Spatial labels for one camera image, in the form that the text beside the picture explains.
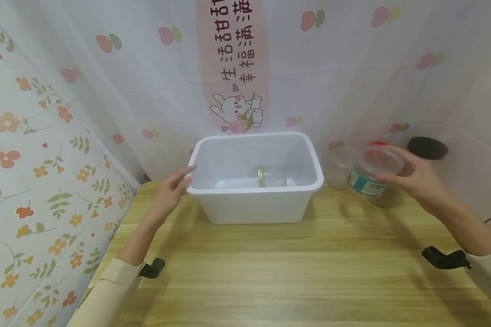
cartoon rabbit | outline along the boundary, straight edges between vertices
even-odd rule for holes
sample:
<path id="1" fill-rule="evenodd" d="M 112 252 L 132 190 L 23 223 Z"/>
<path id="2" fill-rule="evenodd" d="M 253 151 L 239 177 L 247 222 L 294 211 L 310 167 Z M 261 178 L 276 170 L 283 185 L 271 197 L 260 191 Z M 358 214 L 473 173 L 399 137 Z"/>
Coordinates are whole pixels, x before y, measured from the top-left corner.
<path id="1" fill-rule="evenodd" d="M 252 126 L 260 127 L 263 119 L 263 110 L 260 109 L 262 97 L 253 95 L 253 99 L 246 100 L 241 95 L 224 98 L 220 94 L 214 93 L 213 98 L 220 104 L 220 107 L 210 106 L 211 111 L 226 123 L 232 124 L 235 120 L 243 118 L 245 121 L 249 121 L 252 117 Z"/>

floral wallpaper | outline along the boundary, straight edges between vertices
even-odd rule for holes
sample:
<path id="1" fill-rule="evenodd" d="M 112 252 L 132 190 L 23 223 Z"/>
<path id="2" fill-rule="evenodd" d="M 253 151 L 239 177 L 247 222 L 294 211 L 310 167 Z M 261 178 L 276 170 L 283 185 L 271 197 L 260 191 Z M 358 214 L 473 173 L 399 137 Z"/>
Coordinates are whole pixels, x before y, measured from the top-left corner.
<path id="1" fill-rule="evenodd" d="M 133 193 L 0 28 L 0 326 L 65 326 Z"/>

pink banner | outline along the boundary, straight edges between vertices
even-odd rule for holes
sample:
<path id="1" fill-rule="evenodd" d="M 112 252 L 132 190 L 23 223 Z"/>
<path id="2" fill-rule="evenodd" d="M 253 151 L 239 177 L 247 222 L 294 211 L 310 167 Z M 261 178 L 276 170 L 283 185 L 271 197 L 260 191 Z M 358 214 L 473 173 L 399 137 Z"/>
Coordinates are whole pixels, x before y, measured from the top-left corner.
<path id="1" fill-rule="evenodd" d="M 196 27 L 205 110 L 226 134 L 262 130 L 269 89 L 262 0 L 198 0 Z"/>

black lid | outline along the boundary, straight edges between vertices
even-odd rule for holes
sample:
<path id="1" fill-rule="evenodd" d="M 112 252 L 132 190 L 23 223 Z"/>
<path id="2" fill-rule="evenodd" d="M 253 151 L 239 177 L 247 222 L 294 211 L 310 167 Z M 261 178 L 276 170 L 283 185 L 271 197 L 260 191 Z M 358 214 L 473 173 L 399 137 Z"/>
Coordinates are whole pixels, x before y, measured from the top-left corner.
<path id="1" fill-rule="evenodd" d="M 407 149 L 415 156 L 428 160 L 443 159 L 449 152 L 448 147 L 441 141 L 421 136 L 411 138 Z"/>

table surface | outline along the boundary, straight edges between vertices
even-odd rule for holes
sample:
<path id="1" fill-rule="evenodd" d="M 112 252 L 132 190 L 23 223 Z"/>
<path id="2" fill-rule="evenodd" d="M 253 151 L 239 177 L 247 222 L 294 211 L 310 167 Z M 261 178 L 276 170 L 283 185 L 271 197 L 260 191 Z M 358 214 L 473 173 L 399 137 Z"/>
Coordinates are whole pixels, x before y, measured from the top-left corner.
<path id="1" fill-rule="evenodd" d="M 159 185 L 136 194 L 91 285 Z M 429 245 L 458 248 L 407 195 L 384 210 L 324 186 L 300 223 L 266 225 L 213 225 L 184 196 L 146 256 L 166 267 L 142 279 L 117 326 L 491 326 L 491 302 L 462 269 L 426 262 Z"/>

